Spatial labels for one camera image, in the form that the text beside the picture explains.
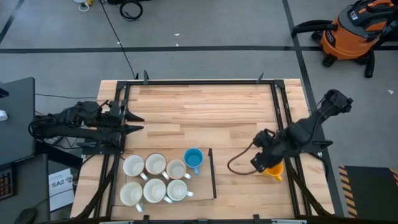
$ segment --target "blue mug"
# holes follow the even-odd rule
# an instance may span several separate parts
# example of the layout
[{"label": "blue mug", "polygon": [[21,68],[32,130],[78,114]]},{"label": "blue mug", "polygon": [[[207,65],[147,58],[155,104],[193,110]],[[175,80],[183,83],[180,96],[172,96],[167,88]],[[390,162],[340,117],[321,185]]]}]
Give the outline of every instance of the blue mug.
[{"label": "blue mug", "polygon": [[197,148],[186,150],[184,154],[184,163],[195,171],[195,175],[199,175],[198,168],[203,163],[203,153]]}]

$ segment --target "white mug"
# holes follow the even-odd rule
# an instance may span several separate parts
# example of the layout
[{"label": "white mug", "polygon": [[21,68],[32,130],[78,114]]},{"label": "white mug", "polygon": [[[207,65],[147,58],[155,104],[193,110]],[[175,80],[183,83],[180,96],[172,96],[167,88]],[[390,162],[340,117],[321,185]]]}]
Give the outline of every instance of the white mug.
[{"label": "white mug", "polygon": [[136,206],[139,213],[144,212],[142,199],[142,187],[137,182],[126,183],[120,190],[120,201],[126,206]]},{"label": "white mug", "polygon": [[132,155],[127,157],[123,163],[123,171],[130,177],[140,175],[144,180],[148,180],[148,177],[144,174],[144,160],[141,156]]},{"label": "white mug", "polygon": [[167,186],[167,196],[173,201],[181,201],[185,196],[193,197],[193,193],[188,191],[187,184],[182,180],[173,180]]},{"label": "white mug", "polygon": [[150,203],[158,203],[161,200],[173,203],[173,201],[166,196],[166,185],[160,179],[152,179],[145,184],[144,197]]},{"label": "white mug", "polygon": [[166,173],[166,158],[159,153],[153,153],[145,160],[145,169],[153,175],[162,174],[166,180],[170,180]]},{"label": "white mug", "polygon": [[185,163],[179,159],[174,159],[167,164],[166,172],[171,179],[181,179],[182,177],[191,179],[191,175],[187,174]]}]

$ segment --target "cable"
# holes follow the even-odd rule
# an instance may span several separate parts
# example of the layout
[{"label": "cable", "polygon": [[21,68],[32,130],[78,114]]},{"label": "cable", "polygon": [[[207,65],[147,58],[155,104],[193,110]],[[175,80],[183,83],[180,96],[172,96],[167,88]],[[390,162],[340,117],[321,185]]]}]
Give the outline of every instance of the cable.
[{"label": "cable", "polygon": [[38,115],[40,115],[40,116],[44,116],[44,114],[38,112],[37,110],[35,110],[35,112],[36,112]]},{"label": "cable", "polygon": [[66,149],[66,150],[69,150],[69,149],[81,149],[81,147],[69,147],[69,148],[67,148],[67,147],[63,147],[63,146],[60,146],[60,145],[54,145],[54,146],[58,146],[58,147],[61,147],[62,149]]},{"label": "cable", "polygon": [[237,156],[235,156],[234,158],[232,158],[231,160],[228,161],[228,163],[227,163],[226,166],[227,166],[227,168],[229,169],[229,171],[231,171],[231,172],[234,173],[234,174],[238,174],[238,175],[250,175],[250,174],[253,174],[253,173],[257,172],[257,170],[254,170],[254,171],[250,171],[250,172],[246,172],[246,173],[241,173],[241,172],[237,172],[237,171],[235,171],[235,170],[232,170],[232,168],[229,166],[230,163],[231,163],[232,161],[234,161],[234,160],[237,159],[239,156],[242,156],[244,153],[246,153],[246,152],[250,149],[250,147],[251,147],[252,145],[253,145],[253,142],[250,143],[250,145],[249,145],[243,152],[239,153]]},{"label": "cable", "polygon": [[133,77],[134,79],[136,79],[136,74],[134,73],[134,70],[133,70],[132,67],[131,67],[130,61],[129,61],[129,59],[127,58],[127,55],[126,55],[126,52],[124,51],[124,47],[123,47],[123,45],[122,45],[122,42],[120,41],[118,34],[116,33],[115,29],[113,28],[112,22],[111,22],[111,20],[110,20],[109,17],[108,17],[108,13],[106,13],[106,10],[105,10],[105,7],[104,7],[104,3],[103,3],[101,0],[99,0],[99,2],[101,3],[102,9],[103,9],[103,11],[104,11],[104,13],[105,13],[105,16],[106,16],[106,18],[107,18],[109,24],[111,25],[111,28],[112,28],[112,30],[113,30],[114,35],[116,36],[116,38],[117,38],[117,40],[118,40],[118,43],[119,43],[119,45],[120,45],[120,48],[122,48],[124,58],[126,58],[126,61],[127,61],[127,63],[129,64],[130,70],[131,70],[131,72],[132,72],[132,77]]},{"label": "cable", "polygon": [[92,157],[94,157],[94,155],[89,156],[87,159],[85,159],[82,163],[81,166],[83,166],[84,163],[86,163],[87,161],[89,161]]},{"label": "cable", "polygon": [[319,159],[320,161],[323,162],[323,167],[325,168],[325,177],[326,177],[326,180],[328,180],[328,177],[329,177],[329,167],[328,167],[328,164],[326,163],[326,160],[325,160],[324,158],[318,156],[318,155],[315,154],[314,152],[310,152],[310,155],[313,156],[314,158],[317,158],[317,159]]},{"label": "cable", "polygon": [[97,97],[92,97],[92,96],[86,96],[86,97],[70,97],[70,96],[60,96],[60,95],[47,95],[47,94],[41,94],[41,93],[35,93],[37,96],[48,96],[48,97],[58,97],[58,98],[64,98],[64,99],[75,99],[75,100],[80,100],[80,99],[97,99]]},{"label": "cable", "polygon": [[58,194],[62,194],[62,193],[68,192],[68,191],[70,191],[70,190],[73,190],[73,189],[64,190],[64,191],[61,191],[61,192],[56,193],[55,195],[51,195],[51,196],[47,197],[46,199],[44,199],[43,201],[37,203],[37,204],[34,206],[34,208],[37,207],[37,206],[39,206],[41,203],[43,203],[43,202],[49,200],[50,198],[52,198],[52,197],[54,197],[54,196],[56,196],[56,195],[58,195]]},{"label": "cable", "polygon": [[[129,4],[129,3],[133,3],[133,4],[135,4],[136,6],[139,7],[139,14],[138,14],[138,16],[131,16],[128,12],[123,11],[123,8],[124,8],[127,4]],[[125,0],[125,1],[122,2],[122,4],[120,5],[119,11],[120,11],[120,15],[122,15],[122,18],[123,18],[125,21],[132,22],[132,21],[136,21],[138,18],[140,18],[140,17],[142,16],[143,8],[142,8],[142,5],[141,5],[141,3],[140,3],[139,1],[136,1],[136,0]]]},{"label": "cable", "polygon": [[75,141],[72,144],[70,144],[70,141],[69,141],[68,137],[65,137],[65,139],[67,140],[69,147],[74,146],[76,144],[76,142],[77,142],[77,138],[75,139]]}]

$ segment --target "wooden tabletop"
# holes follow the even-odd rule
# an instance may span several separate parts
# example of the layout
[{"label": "wooden tabletop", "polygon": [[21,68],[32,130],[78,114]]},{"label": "wooden tabletop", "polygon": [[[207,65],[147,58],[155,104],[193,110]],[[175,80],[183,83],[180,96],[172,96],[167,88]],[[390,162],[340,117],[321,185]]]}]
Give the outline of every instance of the wooden tabletop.
[{"label": "wooden tabletop", "polygon": [[[293,121],[306,118],[309,113],[300,80],[284,81]],[[116,82],[116,80],[101,82],[98,103],[114,99]],[[278,95],[282,107],[282,97],[279,92]],[[260,218],[294,217],[285,172],[280,183],[257,173],[247,176],[235,175],[226,167],[227,162],[243,151],[260,130],[277,129],[269,87],[264,85],[133,86],[130,89],[128,108],[130,112],[146,121],[129,123],[143,125],[144,129],[127,136],[123,157],[145,153],[148,150],[162,153],[178,152],[190,147],[212,148],[217,198],[182,201],[171,205],[150,205],[146,202],[146,212],[138,215],[133,212],[134,207],[115,205],[112,209],[113,220],[140,220],[143,215],[150,215],[152,220],[251,219],[253,214],[259,214]],[[256,152],[258,149],[252,147],[232,163],[233,168],[241,172],[253,170],[249,161]],[[300,157],[307,187],[323,207],[333,213],[322,163],[308,154],[301,154]],[[78,215],[96,192],[102,162],[103,156],[94,156],[81,168],[71,217]],[[301,193],[297,186],[296,189],[300,213],[304,214]],[[105,214],[108,197],[103,198],[102,215]]]}]

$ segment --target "mug rim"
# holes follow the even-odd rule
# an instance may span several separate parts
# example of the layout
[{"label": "mug rim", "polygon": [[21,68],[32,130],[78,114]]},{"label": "mug rim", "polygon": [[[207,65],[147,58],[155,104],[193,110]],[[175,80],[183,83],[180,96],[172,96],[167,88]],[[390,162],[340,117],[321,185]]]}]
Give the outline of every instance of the mug rim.
[{"label": "mug rim", "polygon": [[[170,165],[170,163],[172,163],[173,161],[180,161],[180,162],[183,164],[183,166],[184,166],[184,173],[183,173],[180,177],[172,177],[172,176],[169,174],[169,165]],[[171,161],[167,164],[167,166],[166,166],[166,173],[167,173],[167,175],[169,175],[169,177],[170,177],[171,179],[173,179],[172,181],[178,180],[178,179],[181,179],[181,178],[184,176],[184,174],[187,173],[187,166],[185,165],[184,161],[182,161],[181,159],[173,159],[173,160],[171,160]]]},{"label": "mug rim", "polygon": [[[140,186],[141,190],[142,190],[141,197],[139,198],[138,202],[135,203],[134,205],[128,205],[128,204],[124,203],[123,200],[122,200],[122,198],[121,198],[122,189],[123,189],[124,186],[126,186],[126,185],[128,185],[128,184],[138,184],[138,185]],[[120,202],[121,202],[123,205],[125,205],[125,206],[128,206],[128,207],[135,206],[136,204],[138,204],[138,203],[141,201],[142,197],[144,196],[144,189],[142,188],[141,184],[139,184],[139,183],[136,182],[136,181],[130,181],[130,182],[128,182],[128,183],[125,183],[125,184],[123,185],[123,187],[121,188],[121,190],[120,190],[120,192],[119,192],[119,197],[120,197]]]},{"label": "mug rim", "polygon": [[[161,198],[159,201],[156,201],[156,202],[151,202],[151,201],[148,200],[148,198],[145,197],[145,187],[146,187],[147,184],[148,184],[150,181],[152,181],[152,180],[159,180],[159,181],[161,181],[161,183],[163,184],[163,186],[165,186],[165,188],[166,188],[166,191],[165,191],[164,195],[162,196],[162,198]],[[166,196],[166,194],[167,194],[167,186],[166,186],[166,184],[165,184],[162,180],[160,180],[160,179],[158,179],[158,178],[153,178],[153,179],[151,179],[151,180],[148,180],[148,181],[145,183],[144,187],[142,188],[142,196],[144,196],[144,198],[145,198],[149,203],[159,203],[159,202],[161,202],[161,201],[163,200],[163,198]]]},{"label": "mug rim", "polygon": [[[184,186],[185,186],[185,189],[187,190],[187,191],[185,192],[185,196],[182,197],[182,198],[179,199],[179,200],[175,200],[174,198],[172,198],[172,197],[169,195],[169,192],[168,192],[169,185],[170,185],[173,181],[183,183]],[[169,196],[169,198],[170,198],[171,200],[176,201],[176,202],[181,201],[181,200],[183,200],[183,199],[187,196],[187,194],[188,194],[188,185],[187,185],[184,181],[182,181],[182,180],[172,180],[172,181],[170,181],[170,183],[167,185],[166,193],[167,193],[167,196]]]},{"label": "mug rim", "polygon": [[152,173],[151,171],[149,171],[148,168],[147,168],[147,160],[148,160],[148,158],[149,158],[151,155],[153,155],[153,154],[159,154],[159,155],[161,155],[161,156],[164,158],[164,160],[166,161],[166,164],[167,164],[167,159],[166,159],[166,157],[165,157],[163,154],[158,153],[158,152],[153,152],[153,153],[149,154],[149,156],[147,156],[147,158],[145,159],[145,161],[144,161],[144,168],[145,168],[146,171],[148,171],[148,173],[150,173],[150,174],[152,174],[152,175],[159,175],[159,174],[161,174],[164,170],[166,170],[166,167],[167,167],[167,166],[165,166],[164,169],[163,169],[162,171],[160,171],[159,173],[157,173],[157,174],[154,174],[154,173]]},{"label": "mug rim", "polygon": [[[197,149],[197,150],[200,152],[200,154],[201,154],[202,160],[200,161],[200,163],[199,163],[197,166],[190,166],[190,165],[188,165],[188,163],[187,163],[186,160],[185,160],[185,154],[186,154],[189,150],[191,150],[191,149]],[[200,165],[203,164],[203,161],[204,161],[204,160],[205,160],[205,156],[203,155],[203,152],[202,152],[199,148],[197,148],[197,147],[189,148],[189,149],[187,149],[187,150],[184,152],[184,163],[185,163],[189,168],[197,168],[197,167],[199,167]]]},{"label": "mug rim", "polygon": [[[142,161],[144,162],[144,167],[142,168],[142,170],[140,171],[140,173],[138,173],[137,175],[134,175],[134,176],[131,176],[131,175],[127,174],[126,171],[124,170],[124,163],[125,163],[126,160],[127,160],[129,157],[131,157],[131,156],[138,156],[138,157],[140,157],[140,158],[142,159]],[[129,177],[138,177],[138,176],[144,171],[144,169],[145,169],[145,160],[142,158],[142,156],[137,155],[137,154],[130,155],[129,157],[127,157],[127,158],[124,159],[124,162],[123,162],[123,172],[124,172],[124,174],[128,175]]]}]

